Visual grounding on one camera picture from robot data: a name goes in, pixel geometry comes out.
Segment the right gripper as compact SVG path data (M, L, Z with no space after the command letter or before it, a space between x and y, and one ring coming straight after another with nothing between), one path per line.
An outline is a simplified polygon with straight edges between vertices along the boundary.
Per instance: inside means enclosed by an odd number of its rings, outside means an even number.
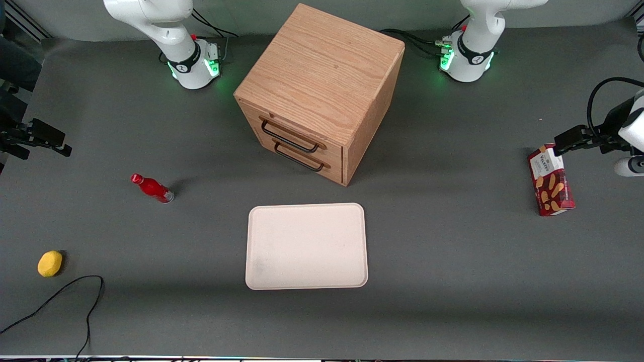
M29 133L39 142L54 147L54 151L64 157L71 156L73 148L65 144L66 134L57 128L39 119L32 119L29 123ZM14 156L18 159L27 160L30 150L25 146L31 146L30 140L25 138L22 131L9 129L1 131L1 152Z

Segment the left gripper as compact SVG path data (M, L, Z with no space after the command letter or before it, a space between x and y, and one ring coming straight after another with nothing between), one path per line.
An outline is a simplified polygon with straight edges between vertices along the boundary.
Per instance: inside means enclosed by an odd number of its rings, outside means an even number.
M628 152L629 156L614 163L620 176L642 176L643 100L630 98L607 114L600 125L600 153ZM597 146L594 131L588 126L574 126L554 138L555 156L563 156L566 149L589 149Z

